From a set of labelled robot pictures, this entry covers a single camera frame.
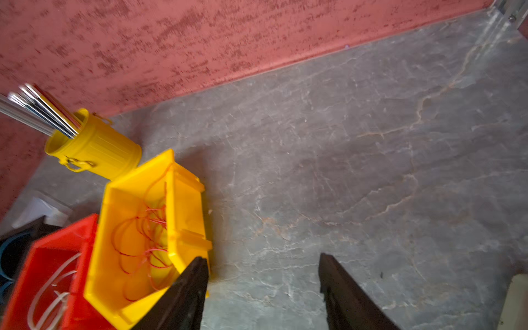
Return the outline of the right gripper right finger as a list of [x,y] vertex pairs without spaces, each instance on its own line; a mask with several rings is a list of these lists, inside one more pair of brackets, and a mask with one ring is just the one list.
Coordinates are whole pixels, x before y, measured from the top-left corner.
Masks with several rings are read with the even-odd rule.
[[330,329],[397,329],[331,254],[322,253],[318,266]]

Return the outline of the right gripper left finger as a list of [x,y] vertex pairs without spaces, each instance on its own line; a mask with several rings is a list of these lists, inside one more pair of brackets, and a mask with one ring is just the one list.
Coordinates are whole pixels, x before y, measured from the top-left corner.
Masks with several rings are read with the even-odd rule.
[[194,258],[159,301],[133,328],[137,330],[199,330],[208,280],[207,260],[202,257]]

